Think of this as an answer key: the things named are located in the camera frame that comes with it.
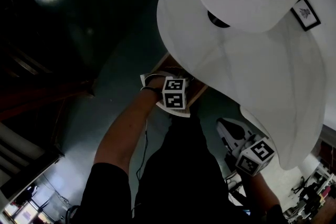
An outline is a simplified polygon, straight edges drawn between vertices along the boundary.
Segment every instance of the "black circular object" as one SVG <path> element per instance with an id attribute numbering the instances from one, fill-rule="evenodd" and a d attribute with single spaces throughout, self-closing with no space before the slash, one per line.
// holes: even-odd
<path id="1" fill-rule="evenodd" d="M 230 27 L 230 25 L 227 25 L 226 23 L 222 22 L 220 19 L 218 19 L 215 15 L 213 15 L 209 11 L 208 11 L 208 17 L 209 17 L 210 21 L 217 27 L 220 27 L 220 28 Z"/>

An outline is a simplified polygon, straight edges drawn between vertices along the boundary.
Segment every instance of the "framed artwork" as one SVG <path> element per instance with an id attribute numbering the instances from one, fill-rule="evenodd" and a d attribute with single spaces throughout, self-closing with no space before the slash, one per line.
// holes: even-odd
<path id="1" fill-rule="evenodd" d="M 321 24 L 308 0 L 297 1 L 291 11 L 305 31 Z"/>

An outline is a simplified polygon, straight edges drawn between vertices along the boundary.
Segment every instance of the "black wristband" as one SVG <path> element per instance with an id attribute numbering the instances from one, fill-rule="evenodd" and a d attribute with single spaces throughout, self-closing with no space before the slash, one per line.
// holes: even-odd
<path id="1" fill-rule="evenodd" d="M 151 91 L 155 92 L 160 97 L 160 100 L 162 100 L 162 92 L 159 89 L 145 86 L 145 87 L 142 87 L 140 91 L 142 91 L 142 90 L 151 90 Z"/>

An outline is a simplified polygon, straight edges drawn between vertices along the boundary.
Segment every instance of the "marble tabletop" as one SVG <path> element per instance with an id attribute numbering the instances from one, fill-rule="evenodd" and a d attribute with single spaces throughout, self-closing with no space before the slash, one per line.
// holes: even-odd
<path id="1" fill-rule="evenodd" d="M 302 162 L 324 119 L 325 57 L 323 63 L 316 43 L 321 34 L 305 33 L 291 13 L 263 34 L 220 29 L 207 19 L 200 0 L 159 0 L 157 11 L 172 56 L 259 121 L 282 168 Z"/>

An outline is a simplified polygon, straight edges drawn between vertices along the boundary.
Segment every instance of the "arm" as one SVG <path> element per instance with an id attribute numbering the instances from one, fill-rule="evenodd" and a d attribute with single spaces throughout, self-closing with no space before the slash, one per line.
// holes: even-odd
<path id="1" fill-rule="evenodd" d="M 246 197 L 252 205 L 251 211 L 258 215 L 264 215 L 280 201 L 273 191 L 268 187 L 261 173 L 254 177 L 240 173 L 243 181 Z"/>
<path id="2" fill-rule="evenodd" d="M 161 89 L 164 81 L 162 77 L 154 78 L 149 86 Z M 130 160 L 146 119 L 159 100 L 159 95 L 151 90 L 144 89 L 138 93 L 108 129 L 100 142 L 94 164 L 110 163 L 128 174 Z"/>

